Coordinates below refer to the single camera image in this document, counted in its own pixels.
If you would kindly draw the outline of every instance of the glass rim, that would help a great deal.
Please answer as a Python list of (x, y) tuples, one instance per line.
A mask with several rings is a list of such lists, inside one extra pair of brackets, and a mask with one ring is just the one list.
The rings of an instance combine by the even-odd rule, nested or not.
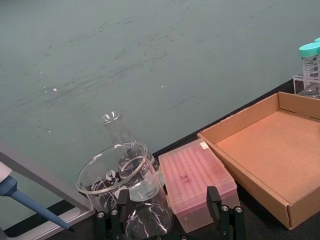
[[(108, 187), (108, 188), (105, 188), (105, 189), (101, 189), (101, 190), (95, 190), (95, 191), (89, 191), (87, 189), (83, 189), (81, 187), (79, 187), (79, 184), (78, 184), (78, 180), (79, 180), (79, 177), (81, 177), (81, 175), (84, 173), (84, 170), (89, 166), (91, 165), (92, 163), (94, 163), (96, 160), (97, 160), (97, 157), (101, 157), (103, 155), (104, 152), (107, 152), (107, 151), (110, 151), (110, 150), (113, 150), (113, 149), (116, 149), (120, 146), (123, 146), (123, 145), (127, 145), (127, 144), (138, 144), (140, 146), (143, 147), (143, 160), (141, 161), (141, 163), (139, 164), (139, 166), (128, 176), (126, 177), (125, 179), (117, 182), (116, 184)], [(97, 155), (95, 155), (94, 157), (92, 157), (83, 167), (82, 169), (80, 170), (78, 176), (76, 177), (76, 181), (75, 181), (75, 187), (76, 189), (83, 193), (83, 194), (88, 194), (88, 195), (100, 195), (100, 194), (105, 194), (107, 192), (110, 192), (112, 190), (115, 190), (115, 189), (118, 189), (119, 187), (121, 187), (122, 185), (128, 183), (131, 178), (136, 175), (139, 170), (142, 168), (142, 166), (144, 165), (144, 163), (147, 161), (147, 154), (148, 154), (148, 149), (147, 149), (147, 146), (142, 143), (142, 142), (139, 142), (139, 141), (127, 141), (127, 142), (123, 142), (123, 143), (120, 143), (120, 144), (116, 144), (116, 145), (112, 145), (110, 147), (107, 147), (106, 149), (102, 150), (101, 152), (99, 152)]]
[[(109, 114), (113, 114), (114, 116), (112, 117), (112, 119), (110, 119), (108, 117)], [(118, 118), (120, 118), (123, 115), (123, 111), (121, 109), (114, 109), (112, 111), (108, 111), (107, 113), (103, 114), (100, 118), (99, 118), (99, 122), (103, 125), (103, 124), (108, 124), (111, 123), (114, 120), (117, 120)]]

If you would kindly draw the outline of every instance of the erlenmeyer flask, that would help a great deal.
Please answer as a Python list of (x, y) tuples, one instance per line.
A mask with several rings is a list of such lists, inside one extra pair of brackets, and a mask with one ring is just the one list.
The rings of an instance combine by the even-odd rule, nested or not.
[[(123, 112), (120, 109), (115, 109), (110, 111), (100, 117), (99, 122), (106, 128), (109, 138), (112, 145), (122, 144), (130, 141), (137, 141), (137, 138), (132, 134), (127, 125), (125, 124)], [(148, 151), (147, 158), (150, 160), (160, 182), (164, 185), (164, 177), (159, 171), (158, 161), (152, 156)]]

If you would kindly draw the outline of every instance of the cardboard tray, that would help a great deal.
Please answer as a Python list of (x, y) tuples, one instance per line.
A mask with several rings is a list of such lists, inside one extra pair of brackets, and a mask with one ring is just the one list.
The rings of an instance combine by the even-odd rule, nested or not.
[(198, 133), (288, 229), (320, 211), (320, 100), (279, 92)]

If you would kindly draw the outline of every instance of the cardboard box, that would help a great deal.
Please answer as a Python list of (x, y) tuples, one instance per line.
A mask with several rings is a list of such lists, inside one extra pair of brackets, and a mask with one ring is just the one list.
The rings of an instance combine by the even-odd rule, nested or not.
[(288, 229), (320, 211), (320, 99), (279, 92), (198, 137)]

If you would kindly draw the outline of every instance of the teal tube cap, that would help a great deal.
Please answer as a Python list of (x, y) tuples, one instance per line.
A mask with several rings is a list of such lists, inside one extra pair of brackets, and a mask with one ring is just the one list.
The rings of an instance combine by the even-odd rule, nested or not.
[(320, 53), (320, 42), (313, 42), (299, 47), (300, 57), (312, 57)]

